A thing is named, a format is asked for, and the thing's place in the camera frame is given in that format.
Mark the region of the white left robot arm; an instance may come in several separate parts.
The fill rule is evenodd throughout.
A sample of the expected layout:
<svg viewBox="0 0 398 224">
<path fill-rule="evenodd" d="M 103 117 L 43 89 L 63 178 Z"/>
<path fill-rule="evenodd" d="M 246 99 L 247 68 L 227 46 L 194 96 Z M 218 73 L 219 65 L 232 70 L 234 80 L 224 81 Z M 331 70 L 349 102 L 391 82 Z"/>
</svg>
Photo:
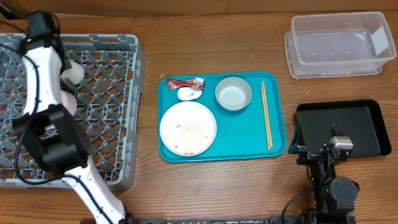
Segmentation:
<svg viewBox="0 0 398 224">
<path fill-rule="evenodd" d="M 65 51 L 59 23 L 48 11 L 32 12 L 26 19 L 27 32 L 17 53 L 25 66 L 27 97 L 22 116 L 12 121 L 19 139 L 14 156 L 17 177 L 28 182 L 18 166 L 20 148 L 25 147 L 42 170 L 72 187 L 96 223 L 137 223 L 101 178 L 89 137 L 62 104 Z"/>
</svg>

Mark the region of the grey small bowl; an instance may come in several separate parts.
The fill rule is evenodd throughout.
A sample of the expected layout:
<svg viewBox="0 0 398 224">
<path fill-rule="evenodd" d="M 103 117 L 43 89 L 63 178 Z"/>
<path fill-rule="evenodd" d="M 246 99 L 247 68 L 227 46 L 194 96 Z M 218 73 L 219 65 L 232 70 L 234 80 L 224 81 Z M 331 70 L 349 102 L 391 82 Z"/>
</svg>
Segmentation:
<svg viewBox="0 0 398 224">
<path fill-rule="evenodd" d="M 250 103 L 252 90 L 248 82 L 239 77 L 227 77 L 216 86 L 215 97 L 220 106 L 229 111 L 239 111 Z"/>
</svg>

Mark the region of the white paper cup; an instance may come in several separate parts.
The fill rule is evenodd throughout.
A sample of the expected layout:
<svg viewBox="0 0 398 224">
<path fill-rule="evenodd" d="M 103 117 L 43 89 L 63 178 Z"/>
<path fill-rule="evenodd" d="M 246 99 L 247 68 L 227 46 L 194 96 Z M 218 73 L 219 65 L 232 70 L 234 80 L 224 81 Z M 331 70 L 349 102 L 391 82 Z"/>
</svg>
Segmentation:
<svg viewBox="0 0 398 224">
<path fill-rule="evenodd" d="M 74 85 L 77 85 L 82 81 L 82 79 L 84 79 L 85 70 L 80 64 L 76 63 L 73 60 L 70 60 L 70 65 L 71 65 L 71 68 L 64 70 L 63 73 L 61 74 L 60 78 L 62 80 L 67 78 Z"/>
</svg>

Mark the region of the wooden chopstick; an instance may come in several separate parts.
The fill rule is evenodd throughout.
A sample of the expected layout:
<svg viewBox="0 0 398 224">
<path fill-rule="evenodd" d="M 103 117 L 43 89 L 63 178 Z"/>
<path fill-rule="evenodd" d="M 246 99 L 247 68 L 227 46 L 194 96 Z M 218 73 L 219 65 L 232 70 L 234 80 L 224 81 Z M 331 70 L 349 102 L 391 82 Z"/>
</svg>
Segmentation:
<svg viewBox="0 0 398 224">
<path fill-rule="evenodd" d="M 269 109 L 268 109 L 268 104 L 267 104 L 267 95 L 266 95 L 266 86 L 265 86 L 265 81 L 262 81 L 262 100 L 263 100 L 263 107 L 264 107 L 264 116 L 266 119 L 266 131 L 267 131 L 267 138 L 268 138 L 268 148 L 271 150 L 273 148 L 273 142 L 272 142 L 272 133 L 271 133 L 271 123 L 269 119 Z"/>
<path fill-rule="evenodd" d="M 266 124 L 267 145 L 268 145 L 268 150 L 270 151 L 272 149 L 272 139 L 271 139 L 269 114 L 268 114 L 268 108 L 267 108 L 267 98 L 266 98 L 266 90 L 265 90 L 264 81 L 261 82 L 261 91 L 262 91 L 262 104 L 263 104 L 263 110 L 264 110 L 264 119 L 265 119 L 265 124 Z"/>
</svg>

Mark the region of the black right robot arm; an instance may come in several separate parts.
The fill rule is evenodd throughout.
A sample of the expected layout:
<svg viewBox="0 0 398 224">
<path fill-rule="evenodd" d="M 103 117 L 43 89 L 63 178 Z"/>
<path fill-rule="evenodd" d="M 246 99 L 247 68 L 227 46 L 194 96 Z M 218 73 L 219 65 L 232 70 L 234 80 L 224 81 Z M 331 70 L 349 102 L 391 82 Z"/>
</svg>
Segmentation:
<svg viewBox="0 0 398 224">
<path fill-rule="evenodd" d="M 306 167 L 307 178 L 312 187 L 292 198 L 283 208 L 281 223 L 354 223 L 349 213 L 354 210 L 360 187 L 347 178 L 338 177 L 335 166 L 347 160 L 353 151 L 353 143 L 347 136 L 342 136 L 335 125 L 331 126 L 331 139 L 322 148 L 307 149 L 303 131 L 296 125 L 294 138 L 289 147 L 289 154 L 298 155 L 297 164 Z M 287 218 L 288 207 L 300 197 L 313 193 L 315 208 L 296 218 Z"/>
</svg>

